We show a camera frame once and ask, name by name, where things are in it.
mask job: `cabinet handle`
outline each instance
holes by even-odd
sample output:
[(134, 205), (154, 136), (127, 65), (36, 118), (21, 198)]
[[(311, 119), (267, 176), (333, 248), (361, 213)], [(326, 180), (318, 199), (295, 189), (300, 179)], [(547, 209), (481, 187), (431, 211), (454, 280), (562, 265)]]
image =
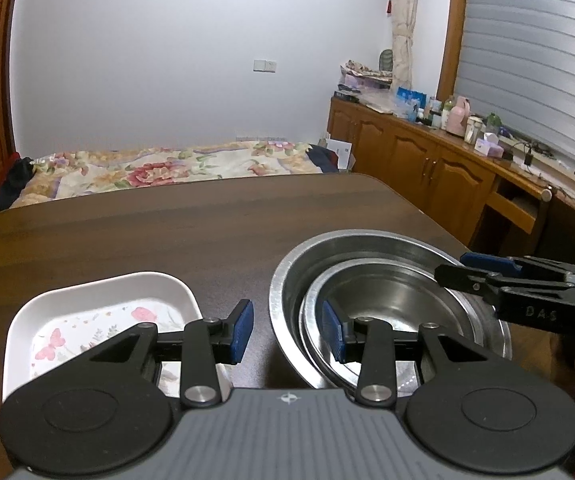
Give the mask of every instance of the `cabinet handle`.
[(429, 181), (430, 182), (432, 182), (432, 178), (434, 177), (434, 168), (436, 168), (436, 167), (437, 167), (437, 161), (434, 160), (432, 162), (432, 167), (429, 168)]
[(425, 161), (423, 162), (423, 173), (421, 173), (421, 178), (425, 177), (425, 167), (427, 166), (428, 162), (429, 162), (429, 156), (427, 156), (425, 158)]

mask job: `pink thermos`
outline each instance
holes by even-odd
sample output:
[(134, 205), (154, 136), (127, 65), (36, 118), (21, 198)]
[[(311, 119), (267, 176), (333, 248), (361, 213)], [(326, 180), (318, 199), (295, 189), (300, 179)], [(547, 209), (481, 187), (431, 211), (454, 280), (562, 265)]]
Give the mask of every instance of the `pink thermos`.
[(456, 105), (449, 112), (445, 129), (451, 134), (465, 137), (465, 127), (469, 116), (470, 102), (465, 97), (459, 96), (456, 99)]

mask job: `metal screw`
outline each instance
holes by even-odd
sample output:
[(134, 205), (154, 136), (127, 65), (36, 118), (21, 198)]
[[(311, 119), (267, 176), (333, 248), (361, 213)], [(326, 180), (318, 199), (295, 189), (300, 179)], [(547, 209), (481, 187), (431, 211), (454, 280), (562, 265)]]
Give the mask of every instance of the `metal screw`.
[(209, 386), (191, 386), (183, 395), (193, 402), (210, 402), (216, 397), (216, 390)]
[(361, 396), (373, 402), (382, 402), (392, 397), (392, 390), (382, 384), (370, 384), (361, 388)]

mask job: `crosshair logo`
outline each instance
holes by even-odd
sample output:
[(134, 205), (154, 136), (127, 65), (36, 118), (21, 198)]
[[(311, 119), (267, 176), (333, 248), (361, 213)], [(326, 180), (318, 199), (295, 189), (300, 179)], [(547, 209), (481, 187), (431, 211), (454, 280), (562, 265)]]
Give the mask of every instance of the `crosshair logo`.
[(292, 404), (292, 402), (296, 402), (300, 398), (301, 397), (296, 397), (295, 394), (293, 394), (292, 392), (288, 392), (279, 397), (279, 399), (285, 402), (286, 404)]

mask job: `black circular joint cover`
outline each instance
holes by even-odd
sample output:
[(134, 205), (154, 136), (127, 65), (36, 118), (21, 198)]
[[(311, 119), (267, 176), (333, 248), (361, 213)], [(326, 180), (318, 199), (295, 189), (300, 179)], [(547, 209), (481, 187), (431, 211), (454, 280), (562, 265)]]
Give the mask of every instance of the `black circular joint cover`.
[(84, 476), (145, 455), (171, 423), (167, 397), (154, 384), (105, 370), (63, 384), (38, 378), (14, 391), (0, 410), (0, 437), (37, 472)]
[(410, 397), (407, 426), (431, 453), (459, 468), (518, 475), (553, 466), (575, 444), (574, 401), (521, 372), (509, 381), (501, 369), (475, 380), (471, 371), (438, 374)]

